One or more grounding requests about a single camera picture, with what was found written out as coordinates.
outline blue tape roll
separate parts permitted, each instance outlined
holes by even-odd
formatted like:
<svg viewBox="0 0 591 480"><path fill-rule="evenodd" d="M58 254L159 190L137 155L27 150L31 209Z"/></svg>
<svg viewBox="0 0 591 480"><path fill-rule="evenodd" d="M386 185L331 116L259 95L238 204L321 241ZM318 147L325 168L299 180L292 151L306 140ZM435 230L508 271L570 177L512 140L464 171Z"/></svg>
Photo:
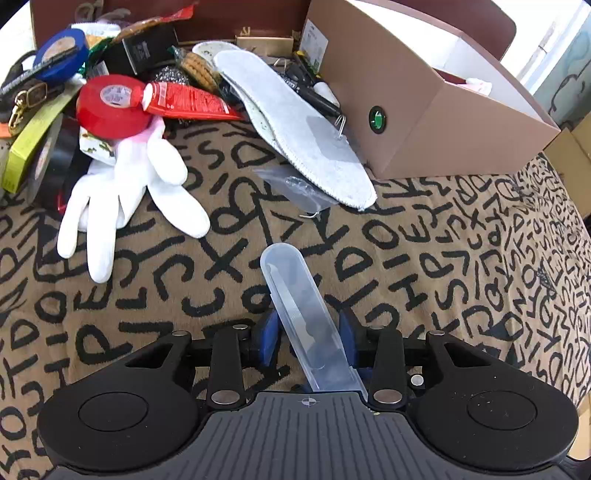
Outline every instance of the blue tape roll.
<svg viewBox="0 0 591 480"><path fill-rule="evenodd" d="M59 85L72 78L88 59L88 44L84 32L78 28L68 28L51 37L37 53L33 66L48 60L61 51L78 47L78 52L73 57L65 59L50 67L45 72L37 75L38 80L46 82L50 86Z"/></svg>

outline red packaging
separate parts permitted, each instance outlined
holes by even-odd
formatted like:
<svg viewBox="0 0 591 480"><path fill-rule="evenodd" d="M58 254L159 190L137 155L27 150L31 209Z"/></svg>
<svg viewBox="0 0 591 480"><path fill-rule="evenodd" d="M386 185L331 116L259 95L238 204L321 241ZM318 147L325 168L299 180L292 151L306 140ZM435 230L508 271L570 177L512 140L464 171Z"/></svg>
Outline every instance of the red packaging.
<svg viewBox="0 0 591 480"><path fill-rule="evenodd" d="M243 120L242 115L220 97L178 83L152 82L134 89L131 105L147 113L186 120Z"/></svg>

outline white cotton glove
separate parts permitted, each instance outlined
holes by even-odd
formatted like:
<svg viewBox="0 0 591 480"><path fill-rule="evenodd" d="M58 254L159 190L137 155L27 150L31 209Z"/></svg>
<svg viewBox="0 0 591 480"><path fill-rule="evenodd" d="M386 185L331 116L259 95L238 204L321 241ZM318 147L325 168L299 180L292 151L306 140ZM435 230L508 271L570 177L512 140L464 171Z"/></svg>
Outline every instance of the white cotton glove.
<svg viewBox="0 0 591 480"><path fill-rule="evenodd" d="M115 169L93 160L72 190L57 237L57 252L70 258L78 242L78 230L87 232L88 271L97 283L106 282L113 270L115 234L134 214L144 196L145 186L130 181L124 198L115 184Z"/></svg>
<svg viewBox="0 0 591 480"><path fill-rule="evenodd" d="M127 225L146 187L176 228L194 238L209 230L207 213L181 186L187 180L187 167L176 148L162 138L164 128L163 119L154 117L145 131L116 144L114 167L93 160L72 191L57 252L70 258L76 250L77 231L86 231L88 270L97 283L111 276L116 230Z"/></svg>
<svg viewBox="0 0 591 480"><path fill-rule="evenodd" d="M138 179L170 223L193 238L201 238L209 230L209 217L182 187L187 167L178 150L162 138L164 128L162 117L155 116L144 132L119 142L115 182L123 190L129 178Z"/></svg>

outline tape label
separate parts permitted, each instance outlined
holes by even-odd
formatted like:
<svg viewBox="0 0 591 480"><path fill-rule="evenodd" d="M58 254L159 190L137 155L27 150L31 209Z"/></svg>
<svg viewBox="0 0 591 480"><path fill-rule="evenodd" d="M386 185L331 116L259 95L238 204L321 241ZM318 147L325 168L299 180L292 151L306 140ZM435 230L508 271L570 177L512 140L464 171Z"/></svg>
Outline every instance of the tape label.
<svg viewBox="0 0 591 480"><path fill-rule="evenodd" d="M100 91L100 99L115 108L129 108L131 105L131 88L124 85L109 85Z"/></svg>
<svg viewBox="0 0 591 480"><path fill-rule="evenodd" d="M68 50L76 46L76 39L74 37L63 37L56 41L51 47L47 49L43 55L43 61L55 57L58 53Z"/></svg>
<svg viewBox="0 0 591 480"><path fill-rule="evenodd" d="M41 174L45 171L45 164L47 163L47 159L49 158L49 151L53 146L54 139L48 135L48 138L43 145L43 149L39 154L39 160L37 161L37 166L35 168L35 180L38 180Z"/></svg>

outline beige fabric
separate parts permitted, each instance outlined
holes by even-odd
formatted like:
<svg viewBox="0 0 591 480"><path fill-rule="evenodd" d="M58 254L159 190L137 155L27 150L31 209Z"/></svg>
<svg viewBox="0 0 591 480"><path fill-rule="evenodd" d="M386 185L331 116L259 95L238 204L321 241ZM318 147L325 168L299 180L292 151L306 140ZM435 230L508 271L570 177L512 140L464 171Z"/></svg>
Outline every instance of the beige fabric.
<svg viewBox="0 0 591 480"><path fill-rule="evenodd" d="M273 242L300 248L329 310L396 322L406 336L438 328L561 388L589 385L590 241L558 175L538 158L516 176L380 181L366 212L335 206L313 220L252 168L280 161L250 125L196 124L173 133L190 191L212 230L186 238L146 198L118 233L112 279L94 284L85 236L56 252L59 217L0 202L0 475L50 468L36 431L43 401L173 329L256 321L271 307L259 257ZM207 374L198 372L199 379ZM283 344L276 367L247 384L304 382ZM198 381L195 395L203 394Z"/></svg>

